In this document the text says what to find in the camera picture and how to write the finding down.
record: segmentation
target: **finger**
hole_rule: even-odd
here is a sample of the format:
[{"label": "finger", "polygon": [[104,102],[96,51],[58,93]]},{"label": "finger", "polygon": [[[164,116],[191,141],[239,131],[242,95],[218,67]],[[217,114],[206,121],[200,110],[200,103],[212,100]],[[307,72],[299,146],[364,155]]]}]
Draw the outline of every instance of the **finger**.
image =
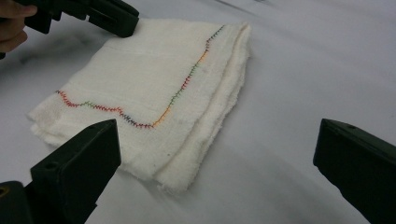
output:
[{"label": "finger", "polygon": [[9,19],[0,23],[0,41],[13,38],[23,30],[24,18]]},{"label": "finger", "polygon": [[0,52],[8,53],[14,50],[21,43],[25,42],[26,39],[27,39],[27,34],[24,31],[21,31],[12,39],[0,42]]},{"label": "finger", "polygon": [[23,6],[12,0],[0,0],[0,17],[2,18],[22,18],[33,16],[37,13],[35,6]]}]

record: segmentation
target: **cloth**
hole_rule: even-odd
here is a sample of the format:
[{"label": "cloth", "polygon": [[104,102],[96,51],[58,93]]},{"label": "cloth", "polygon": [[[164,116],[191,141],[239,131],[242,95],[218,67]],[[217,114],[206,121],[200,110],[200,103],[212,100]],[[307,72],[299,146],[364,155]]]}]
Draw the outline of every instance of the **cloth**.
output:
[{"label": "cloth", "polygon": [[140,20],[29,113],[32,131],[57,147],[116,119],[120,168],[184,191],[236,103],[249,36],[247,24]]}]

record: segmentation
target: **multicolored stitching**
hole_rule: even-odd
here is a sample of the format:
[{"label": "multicolored stitching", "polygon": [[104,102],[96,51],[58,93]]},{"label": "multicolored stitching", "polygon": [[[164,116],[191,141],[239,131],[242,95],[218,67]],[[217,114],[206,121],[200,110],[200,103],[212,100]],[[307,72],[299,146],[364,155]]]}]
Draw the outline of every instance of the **multicolored stitching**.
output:
[{"label": "multicolored stitching", "polygon": [[197,68],[200,66],[200,64],[205,60],[207,54],[209,53],[211,41],[214,40],[214,39],[216,38],[216,36],[221,32],[221,30],[223,30],[223,28],[224,28],[224,25],[221,26],[212,36],[210,36],[210,37],[206,40],[205,51],[204,51],[204,53],[201,55],[200,59],[195,63],[195,65],[192,67],[192,69],[191,69],[190,72],[189,72],[189,75],[184,79],[184,82],[183,82],[183,84],[181,85],[180,89],[175,93],[175,95],[173,95],[173,96],[171,97],[170,102],[169,102],[168,106],[166,107],[165,111],[164,111],[164,112],[160,115],[160,117],[159,117],[157,120],[155,120],[153,123],[139,123],[139,122],[134,121],[134,120],[131,118],[131,116],[126,115],[126,114],[124,113],[123,109],[122,109],[120,106],[117,106],[117,107],[109,107],[109,106],[105,106],[105,105],[97,105],[97,104],[95,104],[95,103],[93,103],[93,102],[90,102],[90,101],[86,101],[86,102],[84,102],[84,103],[82,103],[82,104],[75,104],[75,103],[72,103],[72,102],[68,99],[67,94],[66,94],[64,91],[56,91],[56,93],[58,93],[58,94],[62,97],[64,103],[65,103],[67,106],[70,106],[70,107],[87,106],[87,107],[92,108],[92,109],[102,110],[102,111],[106,111],[106,112],[115,112],[115,113],[118,113],[119,116],[122,117],[124,120],[126,120],[129,124],[133,125],[133,126],[136,127],[136,128],[140,128],[140,129],[142,129],[142,128],[145,128],[145,129],[152,129],[152,128],[155,128],[155,127],[157,127],[159,124],[161,124],[161,123],[165,120],[165,117],[166,117],[166,116],[170,113],[170,111],[171,111],[172,105],[175,104],[177,98],[179,98],[179,97],[181,96],[181,93],[182,93],[184,90],[186,90],[186,88],[188,87],[188,85],[189,85],[189,83],[190,83],[190,81],[191,81],[191,78],[192,78],[192,76],[194,75],[196,69],[197,69]]}]

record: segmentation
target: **clamp jaw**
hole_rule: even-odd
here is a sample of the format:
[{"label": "clamp jaw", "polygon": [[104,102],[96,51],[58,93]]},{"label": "clamp jaw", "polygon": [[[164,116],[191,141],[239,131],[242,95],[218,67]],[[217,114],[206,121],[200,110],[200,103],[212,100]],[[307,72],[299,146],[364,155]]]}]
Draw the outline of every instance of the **clamp jaw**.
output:
[{"label": "clamp jaw", "polygon": [[[82,21],[99,26],[119,37],[134,33],[139,12],[121,0],[15,0],[29,6],[37,6],[37,13],[25,19],[25,24],[38,32],[48,34],[52,20],[59,21],[62,12]],[[0,52],[0,60],[6,54]]]}]

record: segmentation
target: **rainbow thread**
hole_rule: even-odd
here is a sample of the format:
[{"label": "rainbow thread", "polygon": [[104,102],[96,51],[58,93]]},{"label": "rainbow thread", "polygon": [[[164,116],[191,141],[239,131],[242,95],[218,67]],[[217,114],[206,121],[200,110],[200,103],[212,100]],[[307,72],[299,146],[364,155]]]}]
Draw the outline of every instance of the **rainbow thread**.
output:
[{"label": "rainbow thread", "polygon": [[124,113],[123,109],[120,106],[109,107],[109,106],[105,106],[105,105],[98,105],[98,104],[95,104],[95,103],[90,102],[90,101],[86,101],[86,102],[84,102],[82,104],[75,104],[75,103],[72,103],[68,99],[67,94],[66,94],[65,91],[56,91],[56,93],[58,93],[62,97],[62,100],[64,101],[64,103],[67,106],[70,106],[70,107],[87,106],[87,107],[92,108],[92,109],[102,110],[102,111],[106,111],[106,112],[114,112],[114,113],[119,114],[120,117],[122,117],[129,124],[133,125],[136,128],[153,129],[153,128],[157,127],[159,124],[161,124],[165,120],[165,117],[171,112],[172,105],[175,104],[177,98],[179,98],[181,96],[181,93],[184,90],[186,90],[187,86],[189,85],[189,83],[191,81],[192,76],[195,74],[196,69],[205,60],[207,54],[209,53],[210,44],[211,44],[212,40],[214,40],[216,38],[216,36],[221,32],[221,30],[223,30],[223,28],[224,28],[224,25],[221,26],[212,36],[210,36],[206,40],[204,53],[201,55],[200,59],[195,63],[195,65],[192,67],[192,69],[189,72],[189,75],[184,79],[184,82],[181,85],[180,89],[175,93],[175,95],[173,95],[171,97],[170,102],[169,102],[168,106],[166,107],[166,109],[164,110],[164,112],[160,115],[160,117],[157,120],[155,120],[152,123],[139,123],[139,122],[134,121],[131,118],[131,116],[126,115]]}]

